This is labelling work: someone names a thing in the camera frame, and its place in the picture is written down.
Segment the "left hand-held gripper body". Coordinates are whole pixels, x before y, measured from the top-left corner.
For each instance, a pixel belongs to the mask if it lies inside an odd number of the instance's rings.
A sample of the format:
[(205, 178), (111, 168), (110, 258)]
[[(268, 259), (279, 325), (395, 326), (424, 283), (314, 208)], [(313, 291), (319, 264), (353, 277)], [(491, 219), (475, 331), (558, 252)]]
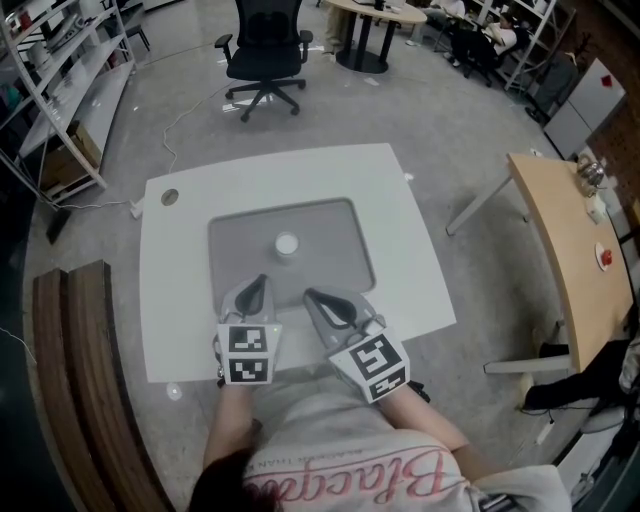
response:
[(219, 359), (219, 377), (225, 385), (271, 384), (278, 358), (283, 326), (279, 322), (233, 319), (219, 323), (214, 349)]

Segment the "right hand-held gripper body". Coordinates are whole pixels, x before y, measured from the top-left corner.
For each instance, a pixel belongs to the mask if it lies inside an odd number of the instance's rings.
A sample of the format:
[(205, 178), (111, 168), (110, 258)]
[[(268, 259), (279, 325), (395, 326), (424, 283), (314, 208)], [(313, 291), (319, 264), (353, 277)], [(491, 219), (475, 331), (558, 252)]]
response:
[(381, 315), (365, 321), (328, 360), (338, 375), (373, 404), (410, 381), (409, 356)]

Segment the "grey tray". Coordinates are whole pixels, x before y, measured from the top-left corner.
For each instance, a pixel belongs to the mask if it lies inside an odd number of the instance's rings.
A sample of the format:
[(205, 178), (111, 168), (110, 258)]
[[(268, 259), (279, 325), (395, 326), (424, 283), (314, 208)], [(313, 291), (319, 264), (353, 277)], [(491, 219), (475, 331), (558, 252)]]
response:
[[(284, 231), (300, 240), (290, 264), (280, 263), (274, 251), (275, 238)], [(358, 217), (346, 198), (213, 218), (208, 243), (216, 310), (230, 290), (258, 274), (270, 278), (278, 309), (300, 307), (309, 287), (364, 293), (376, 284)]]

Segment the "person's right forearm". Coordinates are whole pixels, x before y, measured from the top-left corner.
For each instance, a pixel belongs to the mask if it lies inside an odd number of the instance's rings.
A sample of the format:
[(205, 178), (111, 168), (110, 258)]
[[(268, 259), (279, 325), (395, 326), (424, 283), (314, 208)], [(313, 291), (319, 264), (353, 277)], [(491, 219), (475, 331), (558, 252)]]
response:
[(397, 429), (427, 434), (450, 452), (469, 446), (466, 436), (411, 387), (404, 385), (377, 401), (387, 420)]

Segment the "white table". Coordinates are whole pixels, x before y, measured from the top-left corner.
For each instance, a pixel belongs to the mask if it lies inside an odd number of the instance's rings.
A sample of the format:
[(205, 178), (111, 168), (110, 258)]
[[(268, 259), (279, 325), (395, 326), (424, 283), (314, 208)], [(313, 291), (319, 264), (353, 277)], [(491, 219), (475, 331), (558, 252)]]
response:
[(211, 221), (324, 200), (347, 200), (367, 249), (366, 298), (401, 341), (456, 321), (428, 230), (388, 144), (304, 149), (208, 164), (147, 182), (140, 315), (147, 379), (210, 380), (219, 310)]

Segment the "person's white printed shirt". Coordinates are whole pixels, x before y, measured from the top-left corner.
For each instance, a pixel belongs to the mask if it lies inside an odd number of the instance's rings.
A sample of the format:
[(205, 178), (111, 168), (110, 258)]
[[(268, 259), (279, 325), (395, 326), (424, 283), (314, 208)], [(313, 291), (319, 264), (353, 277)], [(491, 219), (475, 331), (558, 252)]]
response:
[(431, 434), (396, 428), (335, 376), (295, 374), (254, 394), (262, 424), (244, 484), (272, 492), (282, 512), (571, 512), (553, 465), (481, 478), (463, 474)]

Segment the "dark wooden bench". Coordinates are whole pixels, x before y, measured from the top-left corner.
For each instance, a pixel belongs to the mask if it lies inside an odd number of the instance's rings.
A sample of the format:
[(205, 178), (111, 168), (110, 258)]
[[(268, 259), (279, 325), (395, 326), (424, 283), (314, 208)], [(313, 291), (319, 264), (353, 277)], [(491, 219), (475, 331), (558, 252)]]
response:
[(103, 260), (33, 281), (33, 341), (44, 408), (88, 512), (175, 512), (129, 399)]

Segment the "cardboard box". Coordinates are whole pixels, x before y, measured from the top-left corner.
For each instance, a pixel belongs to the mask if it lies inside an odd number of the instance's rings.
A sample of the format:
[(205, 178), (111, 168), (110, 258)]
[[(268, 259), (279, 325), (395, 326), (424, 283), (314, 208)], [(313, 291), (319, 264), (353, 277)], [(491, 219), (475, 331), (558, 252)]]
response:
[[(102, 150), (80, 121), (73, 121), (67, 133), (78, 151), (87, 162), (98, 169), (101, 164)], [(85, 170), (72, 155), (69, 148), (60, 141), (57, 135), (49, 140), (44, 159), (41, 186), (48, 190), (54, 186), (70, 185), (72, 181), (82, 178)]]

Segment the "white metal shelf unit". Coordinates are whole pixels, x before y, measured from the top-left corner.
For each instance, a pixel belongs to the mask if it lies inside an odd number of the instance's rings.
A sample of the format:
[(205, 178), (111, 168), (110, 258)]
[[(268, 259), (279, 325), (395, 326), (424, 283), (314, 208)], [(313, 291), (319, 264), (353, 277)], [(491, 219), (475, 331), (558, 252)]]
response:
[[(44, 202), (60, 207), (107, 187), (103, 156), (125, 87), (136, 71), (122, 8), (127, 0), (0, 0), (0, 159)], [(67, 130), (78, 120), (102, 150), (94, 169)], [(85, 175), (44, 190), (57, 135)]]

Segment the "black office chair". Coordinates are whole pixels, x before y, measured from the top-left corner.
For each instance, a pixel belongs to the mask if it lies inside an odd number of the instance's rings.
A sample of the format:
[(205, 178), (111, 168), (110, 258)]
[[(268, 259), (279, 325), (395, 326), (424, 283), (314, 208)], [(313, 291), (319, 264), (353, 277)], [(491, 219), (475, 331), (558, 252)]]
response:
[(237, 50), (230, 50), (231, 34), (220, 36), (214, 47), (224, 53), (227, 76), (243, 84), (229, 88), (225, 98), (231, 100), (237, 92), (256, 93), (241, 115), (243, 122), (268, 95), (281, 99), (290, 105), (292, 115), (298, 115), (299, 104), (284, 89), (307, 86), (299, 73), (307, 62), (313, 33), (298, 28), (302, 0), (234, 1), (239, 19)]

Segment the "metal kettle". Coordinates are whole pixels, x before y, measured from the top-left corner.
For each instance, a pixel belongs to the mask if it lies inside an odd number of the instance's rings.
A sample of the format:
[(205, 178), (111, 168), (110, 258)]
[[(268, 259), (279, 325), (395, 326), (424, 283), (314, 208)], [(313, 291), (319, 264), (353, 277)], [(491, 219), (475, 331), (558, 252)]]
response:
[(604, 177), (604, 168), (597, 160), (588, 155), (578, 157), (576, 178), (584, 197), (594, 196), (601, 189)]

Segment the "dark jacket on rack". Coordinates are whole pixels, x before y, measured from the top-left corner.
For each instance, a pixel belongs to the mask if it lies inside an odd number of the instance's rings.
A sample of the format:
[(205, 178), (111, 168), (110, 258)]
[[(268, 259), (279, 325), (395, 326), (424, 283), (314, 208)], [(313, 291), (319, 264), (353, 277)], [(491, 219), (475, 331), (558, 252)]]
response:
[(576, 55), (573, 52), (558, 51), (551, 58), (536, 94), (534, 105), (526, 107), (526, 113), (539, 124), (550, 119), (548, 112), (554, 104), (561, 104), (579, 77)]

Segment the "round wooden table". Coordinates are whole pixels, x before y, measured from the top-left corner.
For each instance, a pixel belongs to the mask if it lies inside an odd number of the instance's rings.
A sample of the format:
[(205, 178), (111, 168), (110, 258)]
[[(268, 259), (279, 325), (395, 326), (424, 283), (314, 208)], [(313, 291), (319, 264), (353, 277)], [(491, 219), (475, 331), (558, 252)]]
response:
[[(335, 54), (336, 62), (342, 67), (365, 74), (383, 74), (388, 70), (388, 54), (399, 26), (421, 26), (426, 23), (426, 15), (418, 8), (402, 4), (396, 8), (386, 8), (386, 0), (325, 0), (330, 6), (348, 14), (345, 42)], [(385, 37), (379, 54), (367, 49), (371, 27), (374, 21), (387, 22)]]

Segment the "white cabinet with red mark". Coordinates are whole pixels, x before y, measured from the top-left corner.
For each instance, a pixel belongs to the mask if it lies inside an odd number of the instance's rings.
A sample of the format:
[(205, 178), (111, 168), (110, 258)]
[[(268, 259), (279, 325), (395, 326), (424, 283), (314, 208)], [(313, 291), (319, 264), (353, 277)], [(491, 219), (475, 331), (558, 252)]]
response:
[(596, 58), (566, 101), (551, 117), (544, 132), (559, 155), (578, 156), (626, 99), (626, 91), (609, 69)]

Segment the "white storage rack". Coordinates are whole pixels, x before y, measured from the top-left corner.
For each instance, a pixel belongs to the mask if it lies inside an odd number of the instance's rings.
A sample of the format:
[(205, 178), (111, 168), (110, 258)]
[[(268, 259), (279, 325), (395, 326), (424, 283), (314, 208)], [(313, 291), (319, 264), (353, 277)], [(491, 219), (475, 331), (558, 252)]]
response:
[(477, 27), (510, 13), (525, 30), (524, 46), (505, 57), (493, 72), (504, 90), (526, 92), (559, 49), (576, 17), (567, 0), (465, 0), (468, 19)]

